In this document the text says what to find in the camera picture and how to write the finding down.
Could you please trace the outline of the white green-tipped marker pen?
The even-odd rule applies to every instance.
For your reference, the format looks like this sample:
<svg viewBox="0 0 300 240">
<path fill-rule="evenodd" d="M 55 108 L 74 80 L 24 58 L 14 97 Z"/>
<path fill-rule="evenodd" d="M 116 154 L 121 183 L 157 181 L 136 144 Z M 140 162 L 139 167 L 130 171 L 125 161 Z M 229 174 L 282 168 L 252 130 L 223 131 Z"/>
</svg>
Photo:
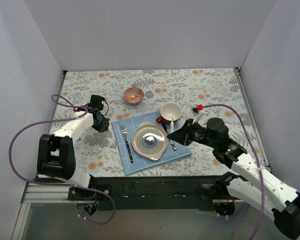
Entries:
<svg viewBox="0 0 300 240">
<path fill-rule="evenodd" d="M 170 134 L 172 134 L 173 132 L 174 132 L 174 119 L 173 119 L 173 117 L 171 117 L 171 119 L 170 119 Z M 174 141 L 170 140 L 170 143 L 174 148 L 175 147 Z"/>
</svg>

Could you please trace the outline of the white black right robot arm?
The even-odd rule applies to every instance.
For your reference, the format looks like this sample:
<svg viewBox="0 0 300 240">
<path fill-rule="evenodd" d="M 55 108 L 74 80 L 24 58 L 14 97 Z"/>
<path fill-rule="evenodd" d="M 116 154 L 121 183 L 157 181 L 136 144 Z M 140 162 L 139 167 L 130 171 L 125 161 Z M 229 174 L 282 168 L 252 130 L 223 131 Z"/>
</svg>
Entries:
<svg viewBox="0 0 300 240">
<path fill-rule="evenodd" d="M 217 195 L 222 199 L 233 196 L 259 209 L 291 240 L 300 236 L 300 191 L 257 166 L 257 159 L 229 137 L 222 119 L 213 117 L 202 127 L 190 118 L 167 137 L 184 146 L 196 142 L 211 147 L 215 158 L 232 170 L 218 182 Z"/>
</svg>

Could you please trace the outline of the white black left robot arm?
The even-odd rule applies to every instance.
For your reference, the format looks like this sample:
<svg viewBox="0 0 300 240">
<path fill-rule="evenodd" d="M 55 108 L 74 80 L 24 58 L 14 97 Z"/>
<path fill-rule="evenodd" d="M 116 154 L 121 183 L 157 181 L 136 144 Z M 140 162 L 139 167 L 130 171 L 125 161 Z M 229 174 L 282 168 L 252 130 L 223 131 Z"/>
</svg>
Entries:
<svg viewBox="0 0 300 240">
<path fill-rule="evenodd" d="M 108 105 L 106 99 L 93 94 L 89 103 L 74 108 L 72 120 L 39 139 L 37 172 L 79 186 L 79 194 L 85 200 L 93 199 L 97 191 L 91 184 L 93 177 L 76 167 L 74 144 L 90 127 L 99 133 L 109 130 L 110 119 L 102 114 L 104 105 Z"/>
</svg>

